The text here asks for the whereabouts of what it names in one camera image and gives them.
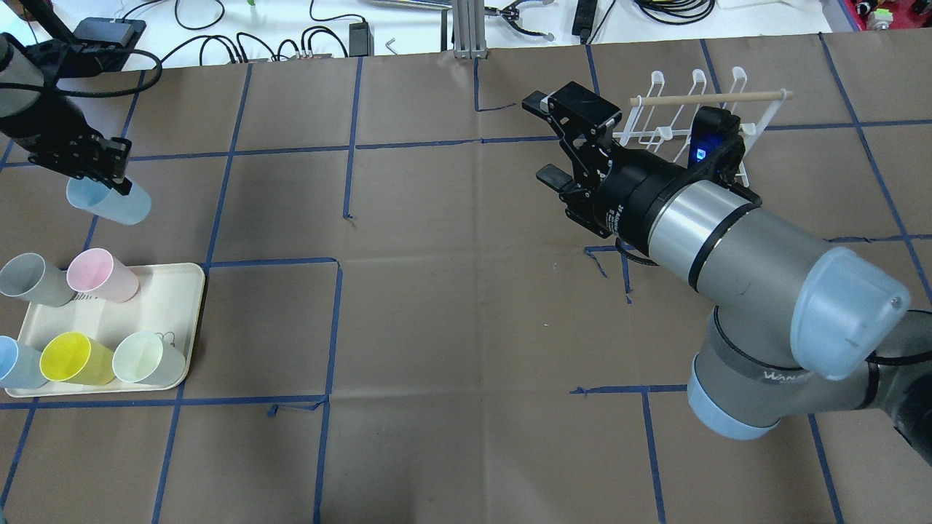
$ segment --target blue tape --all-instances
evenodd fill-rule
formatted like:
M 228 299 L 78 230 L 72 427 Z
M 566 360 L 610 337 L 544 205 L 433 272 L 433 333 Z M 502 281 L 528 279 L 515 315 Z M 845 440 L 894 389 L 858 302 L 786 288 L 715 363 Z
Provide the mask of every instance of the blue tape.
M 618 256 L 622 258 L 622 276 L 624 277 L 624 300 L 630 306 L 631 304 L 634 303 L 631 300 L 631 292 L 634 291 L 634 289 L 631 287 L 631 272 L 630 272 L 631 263 L 628 262 L 627 257 L 622 255 L 621 253 L 619 253 Z
M 437 140 L 433 142 L 400 142 L 395 144 L 365 144 L 357 145 L 356 149 L 404 149 L 407 147 L 439 147 L 445 145 L 460 145 L 479 142 L 478 139 L 466 140 Z
M 510 144 L 513 142 L 556 142 L 560 137 L 556 135 L 549 136 L 513 136 L 505 138 L 483 138 L 480 139 L 482 144 Z
M 831 511 L 835 514 L 835 523 L 844 524 L 842 507 L 838 504 L 838 494 L 835 492 L 835 483 L 831 479 L 829 460 L 826 458 L 825 448 L 822 446 L 822 435 L 818 431 L 816 416 L 811 413 L 809 414 L 809 429 L 813 432 L 815 454 L 818 455 L 819 465 L 822 466 L 822 476 L 825 478 L 825 488 L 829 492 L 829 501 L 831 502 Z
M 7 160 L 9 160 L 9 154 L 13 151 L 13 145 L 15 142 L 10 140 L 7 142 L 7 149 L 3 152 L 3 158 L 0 159 L 0 171 L 2 171 L 7 166 Z
M 143 86 L 145 82 L 145 70 L 139 72 L 139 82 L 136 83 L 136 88 Z M 139 102 L 140 93 L 133 93 L 132 102 L 130 102 L 130 111 L 126 114 L 126 120 L 123 122 L 123 131 L 119 134 L 120 138 L 126 138 L 126 134 L 130 132 L 130 120 L 132 120 L 133 113 L 136 112 L 136 103 Z
M 927 126 L 932 125 L 932 119 L 926 120 L 879 120 L 876 122 L 860 122 L 862 128 L 877 128 L 887 126 Z
M 324 153 L 327 151 L 348 151 L 348 145 L 319 145 L 316 147 L 285 147 L 282 149 L 252 149 L 249 151 L 237 151 L 234 153 L 237 157 L 250 157 L 252 155 L 282 155 L 286 153 Z
M 612 394 L 612 393 L 682 393 L 686 384 L 650 384 L 638 386 L 599 386 L 597 388 L 576 388 L 569 394 Z
M 349 156 L 347 157 L 347 183 L 343 189 L 343 218 L 353 218 L 350 213 L 352 193 L 352 166 L 356 156 L 356 126 L 359 122 L 359 96 L 363 85 L 363 57 L 356 62 L 356 86 L 352 95 L 352 119 L 349 123 Z
M 602 264 L 598 261 L 598 257 L 596 257 L 596 251 L 595 251 L 595 250 L 592 250 L 592 249 L 590 249 L 590 248 L 588 248 L 588 247 L 585 248 L 584 251 L 585 251 L 585 253 L 586 253 L 586 256 L 588 256 L 589 258 L 592 258 L 593 260 L 596 261 L 596 267 L 598 268 L 598 272 L 599 272 L 599 273 L 602 273 L 602 276 L 603 276 L 603 277 L 609 278 L 609 275 L 607 275 L 607 274 L 605 273 L 605 270 L 602 268 Z
M 229 262 L 212 262 L 212 268 L 244 268 L 253 266 L 292 266 L 302 264 L 339 264 L 335 258 L 318 256 L 314 258 L 270 258 L 266 260 L 233 260 Z
M 292 404 L 325 402 L 324 394 L 293 394 L 279 396 L 234 396 L 226 398 L 185 398 L 181 406 L 239 406 L 244 404 Z
M 162 459 L 162 471 L 158 478 L 158 490 L 156 491 L 156 503 L 152 509 L 152 524 L 158 524 L 158 519 L 162 514 L 162 499 L 165 496 L 165 484 L 169 479 L 169 466 L 171 465 L 171 451 L 174 449 L 174 437 L 178 430 L 178 417 L 181 415 L 181 401 L 185 397 L 186 382 L 182 382 L 178 387 L 178 393 L 174 399 L 174 410 L 171 412 L 171 425 L 169 426 L 168 442 L 165 444 L 165 457 Z
M 596 73 L 596 60 L 592 56 L 592 46 L 585 45 L 585 57 L 589 61 L 589 75 L 592 77 L 592 91 L 601 96 L 602 90 L 598 88 L 598 74 Z
M 915 246 L 912 245 L 912 239 L 906 229 L 906 225 L 903 223 L 902 216 L 899 214 L 897 205 L 893 202 L 893 197 L 890 195 L 890 190 L 886 186 L 884 176 L 881 174 L 880 167 L 877 165 L 877 159 L 873 156 L 873 151 L 870 150 L 870 144 L 868 144 L 867 135 L 864 134 L 864 130 L 861 127 L 861 122 L 857 118 L 857 112 L 855 111 L 855 107 L 851 102 L 851 98 L 848 96 L 848 91 L 844 88 L 844 83 L 842 82 L 842 77 L 838 74 L 838 68 L 835 66 L 835 61 L 831 58 L 829 43 L 825 40 L 825 36 L 821 33 L 819 34 L 819 41 L 822 44 L 822 50 L 825 53 L 826 61 L 829 63 L 829 70 L 831 71 L 831 75 L 835 79 L 835 84 L 838 87 L 838 91 L 841 93 L 842 98 L 844 99 L 844 105 L 848 108 L 848 113 L 851 115 L 851 119 L 855 123 L 857 137 L 861 141 L 861 146 L 864 147 L 864 153 L 868 156 L 870 169 L 873 171 L 874 177 L 877 179 L 877 184 L 880 186 L 881 192 L 884 194 L 884 199 L 886 199 L 887 206 L 890 208 L 890 213 L 893 214 L 893 219 L 897 223 L 897 228 L 899 228 L 899 232 L 902 235 L 903 240 L 906 242 L 906 249 L 910 252 L 912 264 L 916 268 L 916 274 L 919 276 L 920 282 L 922 282 L 923 289 L 925 290 L 925 297 L 928 302 L 932 304 L 932 287 L 929 286 L 929 280 L 925 276 L 925 269 L 923 269 L 922 262 L 919 260 L 919 255 L 916 253 Z
M 149 155 L 146 157 L 133 157 L 133 162 L 147 162 L 150 160 L 177 160 L 177 159 L 214 159 L 216 157 L 228 157 L 229 151 L 215 151 L 212 153 L 179 153 L 177 155 Z
M 644 432 L 647 436 L 647 451 L 651 457 L 651 476 L 653 477 L 653 496 L 657 502 L 657 521 L 666 524 L 666 511 L 664 510 L 664 491 L 660 484 L 660 465 L 657 463 L 657 444 L 653 438 L 653 422 L 651 421 L 651 401 L 647 392 L 641 393 L 641 407 L 644 410 Z
M 334 369 L 336 368 L 336 338 L 339 336 L 340 302 L 343 300 L 343 269 L 336 267 L 336 289 L 334 290 L 334 312 L 330 321 L 330 355 L 327 360 L 326 394 L 334 392 Z
M 854 127 L 854 124 L 845 122 L 837 124 L 790 124 L 786 126 L 767 126 L 767 131 L 843 130 Z
M 500 109 L 507 109 L 513 105 L 517 105 L 516 102 L 509 103 L 507 105 L 501 105 L 499 107 L 489 107 L 488 109 L 479 108 L 479 59 L 473 59 L 473 108 L 476 113 L 485 113 L 486 111 L 499 111 Z
M 88 228 L 88 237 L 84 240 L 84 251 L 90 249 L 90 242 L 94 240 L 94 231 L 97 230 L 97 220 L 100 217 L 96 214 L 90 219 L 90 227 Z
M 29 413 L 26 414 L 26 422 L 22 425 L 22 432 L 20 433 L 20 442 L 16 445 L 16 453 L 13 454 L 13 463 L 9 465 L 9 473 L 7 473 L 7 482 L 3 487 L 3 494 L 0 494 L 0 507 L 7 505 L 7 497 L 9 496 L 9 490 L 13 486 L 13 477 L 16 476 L 16 470 L 20 467 L 20 459 L 22 458 L 22 449 L 26 447 L 26 438 L 29 437 L 29 430 L 33 427 L 33 417 L 35 416 L 35 405 L 38 404 L 38 397 L 33 398 L 33 402 L 29 404 Z
M 314 483 L 314 524 L 321 524 L 321 504 L 323 504 L 323 466 L 327 462 L 327 436 L 330 433 L 330 402 L 323 405 L 321 420 L 321 441 L 317 447 L 317 477 Z
M 699 40 L 699 45 L 702 46 L 702 54 L 706 57 L 706 67 L 708 67 L 708 75 L 712 79 L 712 87 L 715 88 L 716 93 L 721 93 L 721 86 L 719 86 L 719 76 L 715 74 L 715 65 L 712 64 L 712 55 L 708 52 L 708 44 L 704 38 Z
M 240 138 L 240 125 L 242 124 L 242 114 L 246 109 L 246 95 L 249 94 L 249 83 L 253 78 L 253 65 L 250 63 L 246 67 L 246 79 L 243 82 L 242 94 L 240 96 L 240 108 L 236 114 L 236 125 L 233 127 L 233 138 L 230 140 L 230 148 L 226 153 L 226 167 L 224 168 L 224 181 L 220 185 L 220 196 L 217 198 L 217 213 L 213 217 L 213 229 L 211 230 L 211 242 L 207 246 L 207 269 L 210 274 L 210 265 L 213 262 L 213 250 L 217 244 L 217 234 L 220 232 L 220 217 L 224 213 L 224 201 L 226 200 L 226 187 L 229 185 L 230 170 L 233 167 L 233 153 L 236 151 L 236 143 Z

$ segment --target wire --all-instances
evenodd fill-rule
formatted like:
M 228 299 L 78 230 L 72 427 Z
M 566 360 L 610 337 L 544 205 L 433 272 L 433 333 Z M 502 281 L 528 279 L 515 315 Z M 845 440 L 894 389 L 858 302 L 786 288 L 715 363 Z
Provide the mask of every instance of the wire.
M 296 42 L 295 42 L 294 40 L 292 40 L 291 38 L 286 38 L 286 39 L 284 39 L 284 40 L 281 41 L 281 43 L 279 44 L 279 52 L 276 53 L 276 54 L 278 55 L 278 57 L 279 57 L 279 61 L 281 61 L 281 57 L 284 56 L 284 55 L 281 54 L 281 48 L 285 47 L 285 44 L 291 44 L 292 46 L 294 46 L 294 48 L 295 48 L 295 54 L 301 52 L 301 50 L 297 48 L 297 44 L 296 44 Z
M 666 25 L 686 25 L 705 19 L 715 8 L 715 0 L 634 0 L 637 7 L 653 21 Z M 665 20 L 654 15 L 673 18 Z
M 200 54 L 198 55 L 198 64 L 199 64 L 199 65 L 204 65 L 204 49 L 205 49 L 205 48 L 207 47 L 207 45 L 210 44 L 211 41 L 213 41 L 213 40 L 216 40 L 217 42 L 220 42 L 221 44 L 223 44 L 224 49 L 226 49 L 226 54 L 229 55 L 229 57 L 230 57 L 230 63 L 236 63 L 236 59 L 233 58 L 233 51 L 230 50 L 230 48 L 229 48 L 229 46 L 226 44 L 226 42 L 224 42 L 223 39 L 222 39 L 220 36 L 211 35 L 211 36 L 208 36 L 207 38 L 204 38 L 204 43 L 200 45 Z
M 35 29 L 33 29 L 33 24 L 32 24 L 31 22 L 28 22 L 28 21 L 27 21 L 27 22 L 26 22 L 26 25 L 29 26 L 29 31 L 31 31 L 31 32 L 33 33 L 33 39 L 35 40 L 35 43 L 38 44 L 38 43 L 39 43 L 39 37 L 35 35 Z
M 180 25 L 181 27 L 189 31 L 200 31 L 201 29 L 207 29 L 208 27 L 213 27 L 217 23 L 220 23 L 220 20 L 222 20 L 224 15 L 226 14 L 226 6 L 224 6 L 223 2 L 221 0 L 213 0 L 213 1 L 216 2 L 217 4 L 220 4 L 220 14 L 217 16 L 217 19 L 207 25 L 202 25 L 200 27 L 191 27 L 181 22 L 181 18 L 178 16 L 178 7 L 181 5 L 181 0 L 175 0 L 175 5 L 174 5 L 175 21 L 178 22 L 178 25 Z M 130 9 L 129 11 L 127 11 L 127 13 L 123 15 L 123 18 L 120 19 L 120 21 L 126 21 L 126 19 L 129 18 L 132 13 L 138 11 L 139 9 L 142 9 L 143 7 L 151 6 L 153 4 L 161 4 L 163 2 L 165 2 L 165 0 L 149 0 L 148 2 L 143 2 L 139 6 L 136 6 Z
M 230 38 L 229 38 L 228 36 L 223 36 L 222 34 L 199 34 L 199 35 L 197 35 L 197 36 L 192 36 L 191 38 L 188 38 L 187 40 L 185 40 L 184 42 L 182 42 L 181 44 L 179 44 L 178 47 L 176 47 L 176 48 L 172 49 L 171 51 L 169 51 L 169 54 L 167 54 L 167 55 L 165 55 L 164 57 L 162 57 L 162 61 L 163 61 L 163 62 L 167 61 L 167 60 L 169 59 L 169 57 L 170 57 L 171 55 L 175 54 L 175 52 L 177 52 L 179 49 L 181 49 L 181 48 L 183 48 L 184 46 L 190 44 L 191 42 L 194 42 L 194 41 L 196 41 L 196 40 L 200 40 L 200 39 L 202 39 L 202 38 L 206 38 L 206 39 L 208 39 L 208 40 L 217 39 L 217 40 L 220 41 L 220 43 L 222 43 L 222 44 L 224 44 L 224 46 L 226 46 L 226 42 L 223 41 L 223 38 L 225 38 L 225 39 L 228 40 L 229 43 L 230 43 L 230 46 L 227 47 L 226 50 L 227 50 L 227 51 L 230 51 L 230 47 L 232 47 L 232 48 L 233 48 L 232 53 L 237 57 L 236 60 L 232 60 L 232 59 L 231 59 L 231 61 L 232 61 L 233 63 L 242 62 L 242 59 L 240 58 L 240 51 L 239 51 L 238 49 L 236 49 L 236 44 L 233 43 L 233 40 L 230 40 Z
M 592 33 L 592 36 L 589 37 L 589 42 L 588 42 L 589 44 L 592 44 L 596 41 L 596 36 L 598 36 L 598 32 L 602 30 L 602 26 L 605 25 L 605 20 L 609 17 L 609 13 L 611 13 L 611 10 L 615 8 L 615 4 L 617 3 L 618 3 L 618 0 L 611 0 L 611 4 L 609 4 L 609 8 L 606 9 L 605 14 L 602 15 L 602 21 L 598 23 L 598 27 L 596 27 L 595 32 Z
M 321 27 L 320 29 L 315 29 L 315 30 L 312 31 L 312 32 L 310 33 L 310 35 L 308 36 L 308 50 L 310 51 L 311 54 L 314 54 L 314 50 L 313 50 L 313 49 L 311 48 L 311 46 L 310 46 L 310 40 L 311 40 L 311 38 L 314 37 L 314 35 L 320 34 L 320 33 L 324 33 L 324 34 L 328 34 L 328 35 L 332 36 L 332 37 L 334 38 L 334 40 L 336 40 L 337 44 L 340 45 L 340 48 L 343 49 L 343 58 L 349 58 L 349 57 L 350 57 L 350 56 L 349 56 L 350 54 L 347 52 L 347 47 L 343 45 L 343 40 L 340 40 L 340 37 L 337 36 L 336 33 L 334 33 L 333 31 L 331 31 L 331 30 L 329 30 L 329 29 L 327 29 L 326 27 Z
M 255 40 L 256 42 L 258 42 L 258 43 L 260 43 L 260 44 L 262 44 L 262 47 L 266 48 L 266 49 L 268 50 L 268 54 L 271 55 L 271 57 L 272 57 L 271 60 L 272 60 L 273 62 L 276 62 L 276 61 L 278 60 L 278 59 L 276 58 L 276 53 L 275 53 L 275 51 L 273 51 L 272 48 L 270 48 L 270 47 L 268 46 L 268 44 L 265 43 L 261 38 L 259 38 L 258 36 L 255 36 L 255 35 L 253 35 L 253 34 L 244 33 L 243 31 L 240 31 L 239 33 L 236 33 L 236 43 L 240 45 L 240 53 L 242 53 L 242 57 L 243 57 L 243 59 L 246 60 L 246 62 L 249 61 L 249 57 L 246 56 L 246 48 L 244 48 L 244 47 L 242 46 L 242 41 L 240 41 L 240 37 L 241 37 L 241 36 L 249 36 L 251 39 Z
M 36 91 L 40 93 L 47 94 L 60 94 L 62 96 L 71 96 L 75 98 L 116 98 L 118 96 L 127 96 L 131 94 L 136 94 L 143 92 L 152 86 L 155 86 L 158 81 L 162 78 L 162 60 L 160 60 L 156 55 L 150 53 L 149 51 L 143 51 L 142 49 L 94 49 L 94 50 L 85 50 L 82 51 L 84 54 L 88 55 L 105 55 L 105 54 L 115 54 L 115 55 L 143 55 L 146 58 L 151 59 L 156 65 L 150 70 L 154 75 L 152 78 L 146 80 L 142 85 L 136 86 L 135 88 L 129 88 L 127 90 L 116 90 L 116 91 L 71 91 L 71 90 L 60 90 L 54 86 L 34 86 L 31 84 L 18 84 L 12 82 L 0 82 L 0 90 L 25 90 L 25 91 Z
M 121 18 L 121 19 L 119 19 L 119 20 L 120 20 L 120 21 L 126 21 L 126 19 L 129 18 L 130 15 L 131 15 L 132 13 L 134 13 L 134 12 L 136 12 L 136 11 L 142 9 L 143 7 L 151 6 L 151 5 L 153 5 L 153 4 L 160 4 L 160 3 L 164 2 L 164 1 L 165 1 L 165 0 L 150 0 L 149 2 L 142 2 L 139 6 L 136 6 L 136 7 L 132 8 L 132 9 L 130 9 L 129 11 L 127 11 L 126 14 L 123 15 L 123 18 Z
M 347 13 L 345 15 L 340 15 L 338 17 L 331 17 L 329 19 L 315 19 L 314 18 L 314 0 L 310 0 L 310 7 L 308 7 L 308 14 L 310 15 L 310 19 L 313 21 L 334 21 L 334 20 L 340 20 L 340 19 L 345 19 L 345 18 L 350 18 L 350 17 L 356 17 L 363 23 L 366 23 L 365 17 L 363 15 L 357 15 L 355 13 Z
M 220 21 L 224 18 L 224 15 L 226 14 L 226 6 L 224 6 L 223 2 L 221 2 L 220 0 L 213 0 L 213 1 L 216 2 L 217 4 L 220 4 L 220 15 L 217 16 L 217 20 L 212 21 L 211 23 L 207 25 L 202 25 L 200 27 L 188 27 L 181 22 L 180 18 L 178 18 L 178 6 L 181 5 L 181 0 L 175 0 L 175 21 L 178 22 L 178 25 L 190 31 L 200 31 L 201 29 L 207 29 L 208 27 L 213 27 L 214 25 L 220 23 Z
M 622 239 L 615 239 L 615 249 L 617 249 L 618 253 L 621 253 L 623 257 L 627 258 L 628 260 L 636 264 L 640 264 L 641 266 L 650 266 L 650 267 L 658 266 L 658 264 L 654 262 L 653 260 L 650 260 L 649 258 L 644 258 L 642 256 L 637 256 L 631 253 L 630 251 L 624 249 L 624 244 L 622 243 Z

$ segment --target blue grid line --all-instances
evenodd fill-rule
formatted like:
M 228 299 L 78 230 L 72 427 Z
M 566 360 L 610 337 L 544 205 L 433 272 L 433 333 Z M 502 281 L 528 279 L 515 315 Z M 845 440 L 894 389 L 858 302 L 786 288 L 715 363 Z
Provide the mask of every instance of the blue grid line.
M 226 188 L 229 185 L 230 170 L 233 167 L 233 153 L 236 151 L 236 142 L 240 138 L 240 124 L 242 124 L 242 114 L 246 109 L 246 95 L 249 93 L 249 82 L 253 78 L 253 65 L 250 63 L 246 66 L 246 79 L 242 86 L 242 95 L 240 96 L 240 109 L 236 115 L 236 126 L 233 128 L 233 138 L 230 140 L 230 148 L 226 154 L 226 167 L 224 168 L 224 181 L 220 185 L 220 196 L 217 199 L 217 213 L 213 218 L 213 229 L 211 231 L 211 242 L 207 246 L 207 268 L 205 271 L 210 274 L 211 263 L 213 262 L 213 250 L 217 245 L 217 234 L 220 232 L 220 217 L 224 213 L 224 200 L 226 199 Z
M 145 82 L 145 70 L 139 72 L 139 82 L 136 83 L 136 88 L 140 88 L 143 85 L 143 82 Z M 126 138 L 126 134 L 130 132 L 130 121 L 132 120 L 133 113 L 136 112 L 136 103 L 139 102 L 140 92 L 134 93 L 132 95 L 130 111 L 127 112 L 126 120 L 123 122 L 123 131 L 119 134 L 120 138 Z
M 831 71 L 832 77 L 835 79 L 835 84 L 838 87 L 838 91 L 841 93 L 842 98 L 844 99 L 844 105 L 848 109 L 848 113 L 851 115 L 851 120 L 855 123 L 855 129 L 857 130 L 857 137 L 861 141 L 861 146 L 864 147 L 864 153 L 868 157 L 868 162 L 870 163 L 870 168 L 874 173 L 874 177 L 877 179 L 877 184 L 880 186 L 881 192 L 884 193 L 884 198 L 886 203 L 890 208 L 890 213 L 893 214 L 893 219 L 897 223 L 899 232 L 903 237 L 903 241 L 906 242 L 906 249 L 910 252 L 910 257 L 912 258 L 912 263 L 916 268 L 916 273 L 919 275 L 919 280 L 923 284 L 925 289 L 925 297 L 932 304 L 932 287 L 929 286 L 929 280 L 925 276 L 925 270 L 923 269 L 922 262 L 919 260 L 919 255 L 916 253 L 915 246 L 912 245 L 912 239 L 910 234 L 906 229 L 906 225 L 903 223 L 902 216 L 899 214 L 897 205 L 893 202 L 893 197 L 890 194 L 889 188 L 886 186 L 884 181 L 884 176 L 880 172 L 880 167 L 877 165 L 877 159 L 873 156 L 873 151 L 870 150 L 870 144 L 868 144 L 867 135 L 864 134 L 864 130 L 861 127 L 861 122 L 857 118 L 857 112 L 855 107 L 851 102 L 851 98 L 848 96 L 848 91 L 844 88 L 844 83 L 842 82 L 842 77 L 838 73 L 838 68 L 835 66 L 835 61 L 831 58 L 831 51 L 829 50 L 829 43 L 826 42 L 825 36 L 819 34 L 819 42 L 822 44 L 822 51 L 825 53 L 826 61 L 829 63 L 829 70 Z
M 589 75 L 592 76 L 592 91 L 598 95 L 602 95 L 602 90 L 598 88 L 598 74 L 596 73 L 596 60 L 592 56 L 592 46 L 589 44 L 585 45 L 585 57 L 589 61 Z
M 489 107 L 488 109 L 479 108 L 479 59 L 473 59 L 473 109 L 476 113 L 485 113 L 486 111 L 499 111 L 500 109 L 507 109 L 513 105 L 517 105 L 516 102 L 509 103 L 507 105 L 502 105 L 499 107 Z
M 446 145 L 469 144 L 479 142 L 479 139 L 470 138 L 465 140 L 436 140 L 432 142 L 399 142 L 393 144 L 364 144 L 357 145 L 356 149 L 403 149 L 407 147 L 442 147 Z
M 327 456 L 327 435 L 330 433 L 330 402 L 323 403 L 321 419 L 321 442 L 317 448 L 317 476 L 314 482 L 314 524 L 321 524 L 323 504 L 323 464 Z
M 330 321 L 330 355 L 327 360 L 327 383 L 323 399 L 321 419 L 321 439 L 317 449 L 317 480 L 314 486 L 314 524 L 321 523 L 321 504 L 323 504 L 323 471 L 327 458 L 327 436 L 330 431 L 330 395 L 334 392 L 334 370 L 336 369 L 336 339 L 339 336 L 340 303 L 343 300 L 343 269 L 336 267 L 336 289 L 334 291 L 334 312 Z
M 0 507 L 7 505 L 7 497 L 9 496 L 9 490 L 13 486 L 13 477 L 16 475 L 16 470 L 20 467 L 20 459 L 22 458 L 22 449 L 26 447 L 26 439 L 29 437 L 29 430 L 33 427 L 33 417 L 35 416 L 35 405 L 38 404 L 39 399 L 33 398 L 33 402 L 29 404 L 29 413 L 26 415 L 26 422 L 22 425 L 22 432 L 20 433 L 20 442 L 16 445 L 16 453 L 13 454 L 13 463 L 9 465 L 9 473 L 7 474 L 7 482 L 3 487 L 3 494 L 0 495 Z
M 664 491 L 660 484 L 660 465 L 657 462 L 657 444 L 653 439 L 653 422 L 651 421 L 651 400 L 647 392 L 641 393 L 641 407 L 644 410 L 644 432 L 647 436 L 647 451 L 651 457 L 651 476 L 653 477 L 653 496 L 657 502 L 657 521 L 666 524 L 664 510 Z
M 618 393 L 682 393 L 686 384 L 639 384 L 636 386 L 599 386 L 596 388 L 576 388 L 569 394 L 618 394 Z
M 844 17 L 848 19 L 848 23 L 851 24 L 851 30 L 852 30 L 852 31 L 860 31 L 861 28 L 860 28 L 860 26 L 857 25 L 857 22 L 855 21 L 854 15 L 852 15 L 852 14 L 851 14 L 851 11 L 848 10 L 848 7 L 847 7 L 847 4 L 845 3 L 845 0 L 838 0 L 838 7 L 841 8 L 842 12 L 844 13 Z
M 547 136 L 511 136 L 503 138 L 481 138 L 481 144 L 511 144 L 514 142 L 556 142 L 560 137 L 556 135 Z
M 7 143 L 7 149 L 4 150 L 4 152 L 3 152 L 3 158 L 0 159 L 0 171 L 2 171 L 2 170 L 8 165 L 8 164 L 7 164 L 7 160 L 9 160 L 9 154 L 13 151 L 13 145 L 14 145 L 14 144 L 15 144 L 15 143 L 14 143 L 12 140 L 10 140 L 10 141 Z
M 356 154 L 356 126 L 359 123 L 359 97 L 363 85 L 363 57 L 356 62 L 356 86 L 352 95 L 352 118 L 349 122 L 349 156 L 347 157 L 347 183 L 343 189 L 343 218 L 353 218 L 350 213 L 352 193 L 352 165 Z
M 182 382 L 175 395 L 174 409 L 171 412 L 171 426 L 169 426 L 168 442 L 165 444 L 165 457 L 162 459 L 162 471 L 158 478 L 156 503 L 152 509 L 152 524 L 158 524 L 162 514 L 162 499 L 165 496 L 165 484 L 169 479 L 169 466 L 171 465 L 171 451 L 174 449 L 174 437 L 178 430 L 178 418 L 181 415 L 181 400 L 185 396 L 185 382 Z
M 316 147 L 284 147 L 281 149 L 250 149 L 237 151 L 236 157 L 249 157 L 252 155 L 281 155 L 285 153 L 323 153 L 326 151 L 348 151 L 348 145 L 318 145 Z
M 148 155 L 144 157 L 133 157 L 133 162 L 147 162 L 150 160 L 177 160 L 177 159 L 213 159 L 216 157 L 229 156 L 226 151 L 214 151 L 210 153 L 179 153 L 177 155 Z
M 222 396 L 203 398 L 167 399 L 153 398 L 143 400 L 51 400 L 43 402 L 41 399 L 35 405 L 36 409 L 65 409 L 82 407 L 170 407 L 177 404 L 181 406 L 241 406 L 246 404 L 297 404 L 315 403 L 326 399 L 324 394 L 292 394 L 271 396 Z M 26 403 L 7 403 L 0 405 L 0 411 L 9 409 L 29 409 L 32 405 Z
M 854 127 L 854 124 L 844 122 L 838 124 L 789 124 L 786 126 L 767 126 L 767 131 L 843 130 Z
M 813 442 L 815 442 L 815 453 L 818 455 L 818 463 L 822 467 L 822 476 L 825 478 L 825 489 L 829 492 L 829 501 L 831 502 L 831 511 L 835 514 L 835 524 L 844 524 L 844 515 L 842 507 L 838 504 L 838 494 L 835 492 L 835 483 L 831 479 L 829 469 L 829 460 L 825 456 L 825 448 L 822 446 L 822 435 L 818 431 L 816 416 L 809 414 L 809 429 L 813 432 Z
M 704 38 L 699 40 L 699 45 L 702 46 L 702 54 L 706 57 L 706 67 L 708 67 L 708 75 L 712 79 L 712 87 L 715 88 L 716 93 L 721 93 L 721 87 L 719 86 L 719 76 L 715 74 L 715 66 L 712 65 L 712 55 L 708 52 L 708 44 Z
M 211 268 L 246 268 L 253 266 L 297 266 L 304 264 L 339 264 L 335 258 L 317 256 L 313 258 L 270 258 L 265 260 L 233 260 L 212 262 Z
M 879 128 L 886 126 L 927 126 L 932 119 L 920 120 L 878 120 L 876 122 L 858 122 L 862 128 Z

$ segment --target red object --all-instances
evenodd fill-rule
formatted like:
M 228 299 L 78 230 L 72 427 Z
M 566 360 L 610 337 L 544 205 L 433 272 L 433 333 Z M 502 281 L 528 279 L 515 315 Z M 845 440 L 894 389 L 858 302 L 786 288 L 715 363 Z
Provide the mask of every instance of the red object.
M 847 7 L 848 12 L 851 13 L 851 17 L 854 21 L 857 22 L 857 28 L 861 31 L 866 31 L 867 27 L 865 22 L 867 19 L 862 19 L 860 15 L 857 14 L 855 10 L 855 4 L 857 2 L 852 2 L 851 0 L 842 0 L 844 6 Z M 918 29 L 923 26 L 923 22 L 927 19 L 930 14 L 926 13 L 924 15 L 917 15 L 912 12 L 912 2 L 913 0 L 897 0 L 895 2 L 884 2 L 880 4 L 878 9 L 886 9 L 893 13 L 893 23 L 890 24 L 890 29 Z

